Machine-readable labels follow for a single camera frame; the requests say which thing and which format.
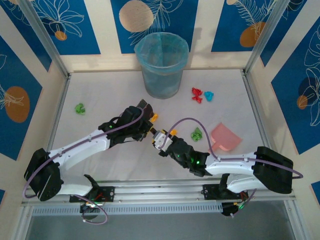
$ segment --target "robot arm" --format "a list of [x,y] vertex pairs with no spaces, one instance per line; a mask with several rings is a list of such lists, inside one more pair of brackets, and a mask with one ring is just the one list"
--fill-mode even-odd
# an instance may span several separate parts
[[265,160],[289,169],[293,168],[293,162],[267,147],[260,146],[256,152],[248,154],[218,155],[215,158],[207,152],[195,151],[182,138],[169,135],[166,139],[164,130],[152,129],[151,132],[154,134],[153,146],[160,150],[159,155],[169,155],[198,177],[223,174],[220,184],[228,191],[236,194],[251,189],[269,189],[280,194],[292,191],[292,172],[259,161]]
[[97,130],[72,144],[51,152],[41,148],[33,154],[24,178],[28,180],[40,165],[58,156],[53,158],[30,182],[39,200],[46,201],[61,194],[85,196],[93,192],[92,194],[96,195],[99,186],[92,177],[71,176],[68,175],[68,170],[98,152],[124,143],[128,138],[142,141],[153,126],[149,121],[153,115],[152,107],[142,100],[137,107],[126,108],[121,116],[103,123]]
[[240,193],[267,188],[276,193],[291,193],[292,172],[259,162],[266,160],[292,169],[293,162],[290,159],[267,147],[258,147],[256,152],[239,156],[216,157],[207,152],[195,151],[182,138],[169,135],[166,139],[166,131],[152,128],[150,119],[153,115],[152,107],[142,100],[136,107],[126,108],[119,117],[103,123],[97,130],[70,145],[51,152],[41,148],[33,154],[24,178],[30,182],[40,201],[60,194],[96,196],[99,194],[99,186],[91,176],[70,176],[68,170],[95,153],[124,143],[128,138],[142,141],[151,132],[153,146],[160,150],[162,157],[170,156],[199,177],[223,174],[220,185],[226,191]]

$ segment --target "blue plastic bin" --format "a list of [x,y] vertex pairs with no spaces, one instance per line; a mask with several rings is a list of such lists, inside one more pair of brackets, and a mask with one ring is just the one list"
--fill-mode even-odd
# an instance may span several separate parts
[[180,87],[189,47],[182,37],[169,32],[155,32],[142,38],[134,47],[142,67],[144,86],[157,99],[168,99]]

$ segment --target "black bracket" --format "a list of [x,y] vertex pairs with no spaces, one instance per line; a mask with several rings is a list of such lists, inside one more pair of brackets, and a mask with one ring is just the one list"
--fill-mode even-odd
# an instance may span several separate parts
[[227,180],[229,175],[229,173],[222,174],[220,184],[203,185],[201,194],[204,195],[204,200],[244,200],[243,198],[248,199],[247,192],[234,193],[227,189]]
[[[99,186],[95,197],[90,197],[89,193],[84,196],[87,199],[95,203],[113,203],[115,198],[115,187],[114,186]],[[70,196],[70,203],[83,203],[84,200],[76,196]]]
[[204,200],[241,200],[241,195],[230,190],[220,191],[219,184],[205,184],[201,194]]

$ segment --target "white table surface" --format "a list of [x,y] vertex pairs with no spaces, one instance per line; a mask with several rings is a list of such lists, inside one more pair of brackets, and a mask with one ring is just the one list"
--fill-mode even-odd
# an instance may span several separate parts
[[[192,87],[212,91],[208,102],[191,100]],[[240,70],[185,70],[178,93],[169,99],[155,99],[145,90],[140,71],[73,73],[55,135],[53,149],[68,145],[93,132],[102,123],[119,116],[128,106],[136,106],[141,99],[151,104],[159,115],[154,123],[157,130],[169,128],[186,117],[202,122],[209,134],[220,122],[243,139],[230,152],[254,152],[262,140],[243,83]],[[78,115],[75,106],[83,103],[85,115]],[[190,135],[197,123],[185,121],[176,127],[178,136],[197,151],[209,149],[206,138],[194,142]],[[152,136],[142,142],[130,142],[99,152],[69,170],[70,174],[89,174],[96,181],[106,180],[163,180],[198,178],[183,169],[170,157],[161,157],[152,146]]]

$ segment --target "purple cable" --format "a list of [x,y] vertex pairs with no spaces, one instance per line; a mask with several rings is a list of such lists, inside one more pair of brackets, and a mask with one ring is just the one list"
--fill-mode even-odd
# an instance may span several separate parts
[[100,207],[98,204],[96,204],[95,202],[89,200],[88,198],[86,198],[86,197],[84,197],[84,196],[80,196],[80,195],[76,195],[76,194],[75,194],[74,196],[76,196],[77,198],[80,198],[80,199],[82,199],[82,200],[84,200],[84,201],[86,201],[86,202],[89,202],[89,203],[91,203],[91,204],[93,204],[93,205],[96,205],[97,208],[100,209],[100,211],[102,211],[102,212],[104,213],[104,215],[105,215],[105,220],[104,220],[104,221],[102,221],[102,222],[92,222],[92,221],[88,221],[88,220],[85,219],[85,211],[83,211],[83,212],[82,212],[82,218],[83,218],[83,221],[84,221],[85,223],[87,223],[87,224],[92,224],[92,225],[102,225],[102,224],[105,224],[105,223],[108,221],[108,214],[107,214],[107,212],[106,212],[102,207]]
[[[208,141],[208,144],[209,144],[209,148],[210,148],[210,152],[212,154],[212,156],[218,160],[218,157],[217,155],[215,155],[212,147],[211,147],[211,143],[210,143],[210,138],[209,138],[209,135],[208,135],[208,132],[205,128],[205,126],[197,119],[193,118],[193,117],[186,117],[186,118],[183,118],[179,121],[177,121],[171,128],[170,130],[167,132],[165,138],[164,138],[164,141],[163,141],[163,144],[162,146],[160,147],[160,149],[162,149],[164,146],[165,146],[165,143],[166,143],[166,140],[167,138],[169,137],[169,134],[171,133],[171,131],[178,125],[180,124],[181,122],[183,121],[186,121],[186,120],[192,120],[196,123],[198,123],[201,128],[203,129],[204,133],[205,133],[205,136],[206,136],[206,139]],[[282,166],[280,164],[277,164],[277,163],[274,163],[274,162],[271,162],[271,161],[267,161],[267,160],[262,160],[262,159],[254,159],[254,158],[246,158],[248,161],[251,161],[251,162],[258,162],[258,163],[262,163],[262,164],[268,164],[268,165],[271,165],[271,166],[274,166],[274,167],[277,167],[277,168],[280,168],[280,169],[284,169],[286,171],[289,171],[289,172],[292,172],[294,174],[297,174],[298,176],[293,176],[292,179],[302,179],[304,176],[302,173],[296,171],[296,170],[293,170],[289,167],[286,167],[286,166]],[[244,158],[221,158],[220,159],[221,161],[224,161],[224,162],[234,162],[234,161],[244,161],[245,159]]]
[[[96,135],[96,136],[93,136],[93,137],[91,138],[91,140],[97,139],[97,138],[99,138],[99,137],[101,137],[101,136],[107,135],[107,134],[109,134],[109,133],[113,133],[113,132],[118,131],[118,130],[120,130],[120,129],[124,129],[124,128],[132,125],[132,124],[135,124],[135,123],[138,122],[138,121],[143,117],[143,115],[144,115],[144,110],[143,110],[142,108],[140,108],[140,107],[138,107],[138,109],[141,110],[141,114],[140,114],[140,116],[139,116],[137,119],[135,119],[135,120],[133,120],[132,122],[129,122],[129,123],[123,125],[123,126],[116,127],[116,128],[111,129],[111,130],[109,130],[109,131],[106,131],[106,132],[103,132],[103,133],[98,134],[98,135]],[[61,152],[61,154],[65,154],[66,152],[68,152],[68,151],[70,151],[70,150],[72,150],[72,149],[74,149],[74,148],[76,148],[76,147],[78,147],[78,146],[80,146],[80,145],[82,145],[82,144],[84,144],[84,143],[87,143],[87,142],[89,142],[89,141],[90,141],[90,140],[89,140],[88,138],[85,139],[85,140],[82,140],[82,141],[80,141],[80,142],[78,142],[78,143],[76,143],[76,144],[68,147],[67,149],[64,149],[64,150]],[[26,195],[26,191],[27,191],[28,186],[30,185],[31,181],[35,178],[35,176],[36,176],[48,163],[50,163],[51,161],[53,161],[54,159],[56,159],[56,158],[59,157],[59,156],[60,156],[60,154],[57,153],[56,155],[50,157],[48,160],[46,160],[44,163],[42,163],[42,164],[32,173],[32,175],[29,177],[29,179],[26,181],[26,183],[25,183],[25,185],[24,185],[24,188],[23,188],[23,191],[22,191],[22,197],[24,197],[24,198],[26,198],[26,199],[32,199],[32,198],[34,198],[34,197],[37,196],[37,195],[29,195],[29,196]]]
[[[250,197],[245,201],[244,206],[246,206],[246,205],[250,202],[250,200],[254,197],[256,191],[257,191],[257,189],[255,188],[255,189],[253,190],[253,192],[251,193]],[[233,218],[233,217],[234,217],[235,215],[237,215],[238,213],[239,213],[239,211],[237,211],[236,213],[234,213],[234,214],[232,214],[232,215],[230,215],[230,216]]]

